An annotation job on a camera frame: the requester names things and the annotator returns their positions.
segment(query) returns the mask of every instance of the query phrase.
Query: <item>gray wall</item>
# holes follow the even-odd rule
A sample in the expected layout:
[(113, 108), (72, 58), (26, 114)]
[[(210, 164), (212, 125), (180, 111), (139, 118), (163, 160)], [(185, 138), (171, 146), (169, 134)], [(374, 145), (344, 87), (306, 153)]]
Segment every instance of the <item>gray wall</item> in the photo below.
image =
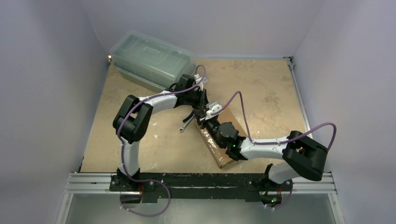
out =
[(127, 31), (198, 56), (296, 53), (325, 0), (82, 0), (105, 50)]
[(79, 1), (1, 2), (1, 223), (54, 223), (82, 159), (106, 58)]
[(327, 0), (295, 57), (311, 126), (338, 125), (329, 165), (351, 224), (396, 218), (395, 24), (394, 0)]

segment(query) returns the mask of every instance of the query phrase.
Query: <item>brown cardboard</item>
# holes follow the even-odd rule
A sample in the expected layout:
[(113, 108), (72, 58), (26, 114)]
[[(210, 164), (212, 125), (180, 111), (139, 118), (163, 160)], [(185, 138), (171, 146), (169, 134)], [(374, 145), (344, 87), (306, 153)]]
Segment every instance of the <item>brown cardboard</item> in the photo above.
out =
[[(231, 112), (230, 109), (226, 108), (223, 110), (221, 114), (219, 114), (218, 117), (219, 123), (225, 123), (225, 122), (231, 122), (235, 129), (239, 131), (240, 136), (246, 137), (246, 133), (243, 130), (242, 126), (239, 124), (233, 113)], [(226, 154), (226, 149), (225, 148), (220, 148), (213, 140), (213, 138), (210, 136), (206, 128), (204, 129), (199, 129), (197, 122), (195, 121), (195, 127), (197, 127), (200, 135), (205, 141), (205, 144), (208, 146), (209, 151), (214, 157), (214, 160), (216, 161), (217, 165), (219, 168), (222, 168), (228, 164), (231, 164), (235, 162), (235, 160), (231, 159), (228, 157)]]

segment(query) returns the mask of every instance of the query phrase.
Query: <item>wooden board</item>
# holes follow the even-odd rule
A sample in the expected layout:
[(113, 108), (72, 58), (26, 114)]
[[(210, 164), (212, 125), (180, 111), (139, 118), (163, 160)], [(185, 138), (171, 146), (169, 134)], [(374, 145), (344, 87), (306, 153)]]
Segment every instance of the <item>wooden board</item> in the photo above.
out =
[[(291, 130), (305, 131), (303, 116), (287, 63), (282, 60), (198, 60), (207, 70), (208, 99), (225, 104), (235, 91), (243, 94), (253, 138), (282, 137)], [(120, 142), (112, 122), (127, 95), (144, 97), (154, 92), (121, 77), (110, 66), (92, 125), (81, 172), (115, 172), (120, 162)], [(245, 129), (239, 98), (229, 105)], [(273, 159), (238, 161), (218, 168), (194, 125), (179, 128), (191, 107), (180, 106), (151, 117), (140, 143), (142, 172), (259, 173)]]

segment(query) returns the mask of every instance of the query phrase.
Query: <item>black mounting bracket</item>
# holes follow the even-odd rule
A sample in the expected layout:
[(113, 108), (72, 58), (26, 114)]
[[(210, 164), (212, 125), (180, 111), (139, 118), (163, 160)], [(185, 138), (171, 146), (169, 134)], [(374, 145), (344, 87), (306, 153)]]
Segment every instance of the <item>black mounting bracket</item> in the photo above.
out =
[[(293, 139), (302, 133), (292, 131), (288, 139)], [(312, 180), (322, 180), (327, 158), (327, 148), (315, 140), (305, 136), (288, 143), (282, 151), (282, 158), (302, 177)]]
[[(141, 191), (138, 184), (125, 184), (122, 175), (112, 176), (110, 191)], [(263, 174), (139, 173), (134, 178), (161, 181), (168, 187), (172, 198), (183, 199), (244, 199), (246, 202), (267, 203), (267, 198), (274, 197), (264, 195), (263, 192), (277, 192), (280, 186), (264, 185)], [(160, 184), (142, 184), (142, 203), (156, 203), (158, 198), (168, 198), (167, 191)], [(291, 190), (286, 182), (281, 186), (283, 191)]]
[[(126, 118), (128, 112), (139, 102), (139, 98), (135, 97), (134, 95), (129, 95), (124, 100), (124, 103), (122, 104), (113, 121), (113, 127), (115, 128), (116, 133), (118, 132), (118, 129), (122, 121)], [(140, 141), (147, 131), (152, 112), (153, 106), (150, 104), (143, 103), (139, 105), (133, 112), (137, 113), (136, 118), (131, 116), (126, 118), (127, 120), (120, 133), (121, 137), (125, 138), (129, 144), (132, 144), (134, 141)]]

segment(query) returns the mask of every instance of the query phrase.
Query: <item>purple cable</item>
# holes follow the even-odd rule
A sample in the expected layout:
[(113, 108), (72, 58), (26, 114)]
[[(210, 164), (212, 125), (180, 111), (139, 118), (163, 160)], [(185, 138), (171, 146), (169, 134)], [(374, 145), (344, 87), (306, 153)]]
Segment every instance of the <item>purple cable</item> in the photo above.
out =
[(120, 127), (118, 128), (118, 131), (117, 131), (117, 136), (118, 136), (118, 139), (120, 139), (120, 141), (121, 141), (121, 143), (122, 143), (122, 145), (121, 145), (121, 163), (122, 163), (122, 167), (123, 167), (124, 170), (125, 170), (125, 174), (127, 175), (127, 177), (128, 177), (130, 180), (132, 180), (132, 181), (134, 181), (134, 182), (150, 182), (150, 181), (153, 181), (153, 182), (159, 183), (160, 185), (162, 185), (162, 186), (166, 189), (166, 192), (168, 193), (168, 203), (166, 204), (165, 208), (162, 209), (162, 210), (161, 210), (160, 212), (158, 212), (158, 213), (154, 213), (154, 214), (143, 214), (143, 213), (140, 213), (140, 212), (137, 212), (137, 211), (130, 210), (129, 208), (125, 207), (125, 206), (122, 204), (122, 201), (120, 200), (121, 207), (122, 207), (123, 209), (125, 209), (126, 211), (132, 212), (132, 213), (134, 213), (134, 214), (137, 214), (137, 215), (143, 216), (143, 217), (154, 217), (154, 216), (158, 216), (158, 215), (164, 213), (164, 212), (168, 209), (169, 204), (170, 204), (170, 192), (169, 192), (169, 189), (166, 187), (166, 185), (165, 185), (164, 183), (162, 183), (161, 181), (158, 181), (158, 180), (135, 180), (135, 179), (132, 178), (132, 176), (128, 173), (127, 167), (126, 167), (126, 165), (125, 165), (125, 159), (124, 159), (125, 141), (121, 138), (121, 135), (120, 135), (120, 134), (121, 134), (121, 129), (122, 129), (122, 127), (124, 126), (124, 124), (125, 124), (125, 122), (126, 122), (126, 120), (127, 120), (126, 118), (129, 118), (129, 116), (131, 116), (132, 112), (133, 112), (140, 104), (142, 104), (142, 103), (148, 101), (149, 99), (153, 99), (153, 98), (156, 98), (156, 97), (162, 97), (162, 96), (176, 95), (176, 94), (179, 94), (179, 93), (183, 93), (183, 92), (187, 92), (187, 91), (193, 90), (195, 87), (197, 87), (197, 86), (204, 80), (204, 77), (206, 76), (206, 68), (205, 68), (205, 66), (203, 66), (203, 65), (201, 65), (201, 64), (198, 65), (198, 66), (195, 68), (195, 74), (197, 73), (197, 70), (198, 70), (199, 67), (202, 67), (202, 68), (204, 69), (204, 75), (202, 76), (202, 78), (201, 78), (194, 86), (192, 86), (192, 87), (190, 87), (190, 88), (188, 88), (188, 89), (182, 90), (182, 91), (168, 92), (168, 93), (165, 93), (165, 94), (156, 94), (156, 95), (153, 95), (153, 96), (151, 96), (151, 97), (145, 98), (145, 99), (139, 101), (139, 103), (137, 103), (134, 107), (132, 107), (132, 109), (131, 109), (131, 110), (128, 112), (128, 114), (125, 116), (125, 119), (121, 122), (121, 125), (120, 125)]
[(326, 123), (320, 124), (320, 125), (314, 127), (313, 129), (311, 129), (311, 130), (309, 130), (309, 131), (307, 131), (307, 132), (305, 132), (305, 133), (303, 133), (303, 134), (301, 134), (301, 135), (299, 135), (299, 136), (297, 136), (297, 137), (295, 137), (295, 138), (293, 138), (293, 139), (289, 139), (289, 140), (286, 140), (286, 141), (281, 141), (281, 142), (279, 142), (279, 143), (276, 142), (276, 141), (272, 141), (272, 142), (254, 142), (253, 139), (252, 139), (252, 137), (251, 137), (251, 135), (250, 135), (250, 130), (249, 130), (248, 121), (246, 120), (245, 106), (243, 105), (242, 93), (241, 93), (240, 91), (236, 91), (236, 92), (234, 93), (234, 95), (230, 98), (230, 100), (224, 105), (224, 107), (223, 107), (221, 110), (219, 110), (218, 112), (213, 113), (212, 115), (217, 115), (217, 114), (221, 113), (226, 107), (228, 107), (228, 105), (231, 103), (231, 101), (235, 98), (236, 94), (239, 94), (239, 96), (240, 96), (240, 104), (241, 104), (241, 106), (242, 106), (242, 114), (243, 114), (243, 119), (244, 119), (245, 125), (246, 125), (247, 136), (249, 137), (249, 140), (250, 140), (253, 144), (255, 144), (255, 145), (278, 145), (278, 144), (286, 144), (286, 143), (290, 143), (290, 142), (297, 141), (297, 140), (299, 140), (299, 139), (301, 139), (301, 138), (307, 136), (308, 134), (311, 134), (312, 132), (314, 132), (314, 131), (320, 129), (321, 127), (324, 127), (324, 126), (326, 126), (326, 125), (331, 125), (331, 126), (333, 126), (333, 135), (332, 135), (332, 139), (330, 140), (329, 146), (327, 147), (327, 150), (330, 150), (330, 148), (332, 147), (333, 142), (334, 142), (334, 139), (335, 139), (335, 135), (336, 135), (336, 133), (337, 133), (337, 127), (336, 127), (336, 125), (335, 125), (334, 123), (332, 123), (332, 122), (326, 122)]
[(284, 200), (283, 203), (281, 203), (279, 206), (276, 206), (276, 207), (274, 206), (273, 208), (274, 209), (279, 209), (280, 207), (284, 206), (286, 204), (286, 202), (290, 199), (292, 191), (293, 191), (293, 181), (290, 180), (290, 192), (289, 192), (289, 195), (287, 195), (287, 198)]

